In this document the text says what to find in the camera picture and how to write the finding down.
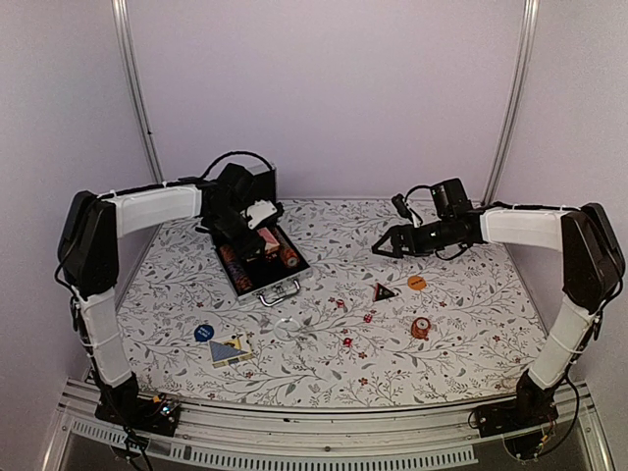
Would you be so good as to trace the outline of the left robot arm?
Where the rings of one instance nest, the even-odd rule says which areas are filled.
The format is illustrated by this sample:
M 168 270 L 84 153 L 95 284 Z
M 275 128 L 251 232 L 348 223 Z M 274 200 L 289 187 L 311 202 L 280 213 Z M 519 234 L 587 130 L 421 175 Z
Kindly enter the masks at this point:
M 227 165 L 212 181 L 187 178 L 101 195 L 88 190 L 75 194 L 54 279 L 71 295 L 74 325 L 86 336 L 83 345 L 99 388 L 112 392 L 107 407 L 124 425 L 138 425 L 146 407 L 134 395 L 136 380 L 117 321 L 119 240 L 171 221 L 197 218 L 203 232 L 223 236 L 236 254 L 248 257 L 263 250 L 258 231 L 281 212 L 274 171 L 253 174 L 238 164 Z

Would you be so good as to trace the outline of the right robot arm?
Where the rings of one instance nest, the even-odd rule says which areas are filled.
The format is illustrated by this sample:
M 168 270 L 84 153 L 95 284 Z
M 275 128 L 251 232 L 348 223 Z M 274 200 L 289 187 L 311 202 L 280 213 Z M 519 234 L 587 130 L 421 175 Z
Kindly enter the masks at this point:
M 527 428 L 542 416 L 548 393 L 564 381 L 589 338 L 599 335 L 603 311 L 623 290 L 626 262 L 606 213 L 598 203 L 581 207 L 494 205 L 468 201 L 437 203 L 438 219 L 424 224 L 398 200 L 406 225 L 390 227 L 373 245 L 377 255 L 439 255 L 451 245 L 465 252 L 479 244 L 515 244 L 555 250 L 562 255 L 559 312 L 545 346 L 518 384 L 521 394 L 507 407 L 507 419 Z

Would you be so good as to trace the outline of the blue playing card deck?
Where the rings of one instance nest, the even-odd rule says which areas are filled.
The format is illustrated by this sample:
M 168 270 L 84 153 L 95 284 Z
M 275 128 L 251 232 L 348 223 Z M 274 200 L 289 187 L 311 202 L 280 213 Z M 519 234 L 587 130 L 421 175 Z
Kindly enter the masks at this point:
M 209 351 L 214 368 L 227 367 L 253 357 L 252 344 L 246 333 L 209 340 Z

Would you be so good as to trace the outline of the orange round button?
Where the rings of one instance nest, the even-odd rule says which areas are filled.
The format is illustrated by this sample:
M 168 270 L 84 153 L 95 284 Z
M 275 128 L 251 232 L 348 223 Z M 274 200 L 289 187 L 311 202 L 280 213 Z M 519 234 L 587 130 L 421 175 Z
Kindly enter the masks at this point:
M 427 286 L 427 282 L 421 276 L 411 276 L 407 280 L 407 285 L 413 290 L 423 290 Z

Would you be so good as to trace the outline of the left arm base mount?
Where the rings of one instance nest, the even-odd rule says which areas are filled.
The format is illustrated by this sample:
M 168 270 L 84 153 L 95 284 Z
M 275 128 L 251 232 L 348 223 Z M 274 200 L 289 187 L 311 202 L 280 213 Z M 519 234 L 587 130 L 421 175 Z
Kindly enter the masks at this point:
M 106 389 L 101 392 L 95 417 L 135 431 L 173 437 L 180 421 L 180 402 L 160 393 L 143 398 L 131 389 Z

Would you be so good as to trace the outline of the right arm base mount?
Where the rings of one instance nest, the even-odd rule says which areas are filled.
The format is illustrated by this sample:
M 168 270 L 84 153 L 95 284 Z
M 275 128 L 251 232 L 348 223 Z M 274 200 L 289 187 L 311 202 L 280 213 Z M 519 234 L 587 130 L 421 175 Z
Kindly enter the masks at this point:
M 552 399 L 543 399 L 529 409 L 518 399 L 480 405 L 469 415 L 468 425 L 481 438 L 502 437 L 507 453 L 518 461 L 539 458 L 548 444 L 558 419 Z

